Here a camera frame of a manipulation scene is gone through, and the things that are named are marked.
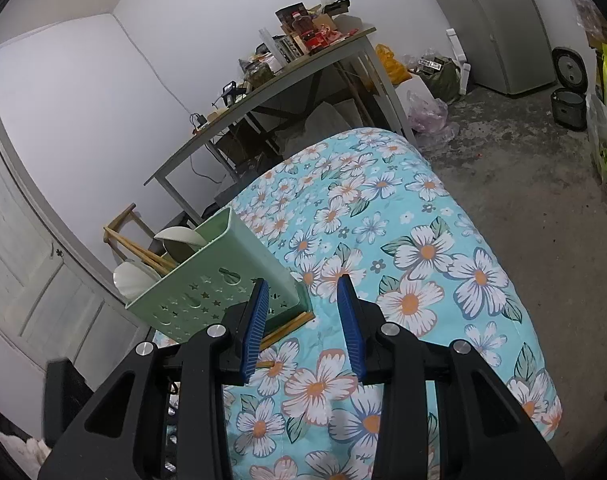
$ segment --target chopstick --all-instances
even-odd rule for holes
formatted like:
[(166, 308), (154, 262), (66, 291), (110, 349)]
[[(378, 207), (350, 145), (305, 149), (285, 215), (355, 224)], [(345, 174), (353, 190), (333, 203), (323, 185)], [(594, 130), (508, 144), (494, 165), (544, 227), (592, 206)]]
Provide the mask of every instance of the chopstick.
[(314, 319), (313, 312), (302, 312), (301, 314), (299, 314), (299, 316), (295, 317), (295, 319), (290, 320), (285, 325), (277, 328), (277, 330), (275, 330), (274, 332), (271, 332), (270, 334), (266, 335), (261, 340), (260, 351), (265, 350), (266, 348), (269, 348), (270, 346), (274, 345), (274, 343), (276, 343), (280, 339), (283, 339), (288, 334), (293, 333), (299, 327), (305, 325), (312, 319)]
[(123, 237), (116, 231), (113, 231), (109, 227), (104, 227), (104, 231), (106, 231), (109, 236), (113, 237), (120, 244), (122, 244), (126, 249), (131, 251), (133, 254), (136, 254), (136, 256), (138, 256), (144, 263), (148, 264), (154, 270), (161, 273), (162, 276), (165, 276), (176, 267), (176, 265), (172, 262), (164, 260), (162, 257), (157, 256), (157, 254), (154, 254), (151, 251), (144, 249), (136, 243), (128, 240), (128, 238)]

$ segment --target floral bedspread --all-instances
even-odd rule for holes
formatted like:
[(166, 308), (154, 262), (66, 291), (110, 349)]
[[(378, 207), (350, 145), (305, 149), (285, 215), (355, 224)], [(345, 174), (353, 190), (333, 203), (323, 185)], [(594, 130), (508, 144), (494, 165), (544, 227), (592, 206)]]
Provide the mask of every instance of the floral bedspread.
[[(235, 476), (369, 478), (383, 390), (350, 371), (336, 306), (343, 274), (419, 338), (467, 339), (552, 437), (561, 405), (528, 314), (479, 231), (403, 137), (375, 128), (336, 135), (263, 174), (231, 206), (305, 284), (316, 315), (260, 355), (272, 368), (224, 388)], [(431, 383), (427, 392), (429, 476), (438, 478)]]

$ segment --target keyhole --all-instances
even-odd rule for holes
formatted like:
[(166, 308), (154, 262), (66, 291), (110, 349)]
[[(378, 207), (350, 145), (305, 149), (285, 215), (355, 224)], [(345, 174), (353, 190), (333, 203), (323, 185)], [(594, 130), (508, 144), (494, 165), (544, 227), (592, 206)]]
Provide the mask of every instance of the keyhole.
[(224, 269), (223, 267), (219, 267), (219, 272), (224, 277), (224, 281), (228, 283), (228, 285), (237, 285), (242, 280), (242, 277), (236, 272)]

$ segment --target green utensil holder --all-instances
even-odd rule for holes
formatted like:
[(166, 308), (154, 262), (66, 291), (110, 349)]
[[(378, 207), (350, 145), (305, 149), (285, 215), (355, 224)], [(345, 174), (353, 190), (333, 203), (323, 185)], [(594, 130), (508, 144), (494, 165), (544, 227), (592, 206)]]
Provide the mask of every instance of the green utensil holder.
[(208, 242), (126, 308), (178, 343), (248, 301), (254, 282), (270, 287), (266, 333), (311, 310), (308, 291), (234, 211), (223, 208), (197, 227)]

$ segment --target silver screw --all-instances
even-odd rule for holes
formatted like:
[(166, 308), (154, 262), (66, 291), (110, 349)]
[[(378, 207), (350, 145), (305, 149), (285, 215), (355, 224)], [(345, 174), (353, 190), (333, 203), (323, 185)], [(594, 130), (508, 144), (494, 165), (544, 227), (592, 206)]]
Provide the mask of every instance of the silver screw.
[(210, 337), (221, 337), (226, 333), (226, 327), (223, 325), (210, 325), (208, 330), (206, 330), (206, 333)]
[(381, 332), (386, 335), (395, 336), (401, 332), (399, 325), (395, 325), (395, 323), (384, 323), (381, 326)]
[(464, 341), (463, 339), (455, 341), (453, 348), (455, 349), (455, 352), (463, 355), (468, 354), (472, 349), (468, 341)]
[(148, 355), (150, 352), (152, 352), (153, 349), (154, 346), (152, 346), (151, 342), (144, 341), (143, 343), (139, 343), (137, 345), (137, 348), (135, 348), (135, 352), (137, 352), (139, 355)]

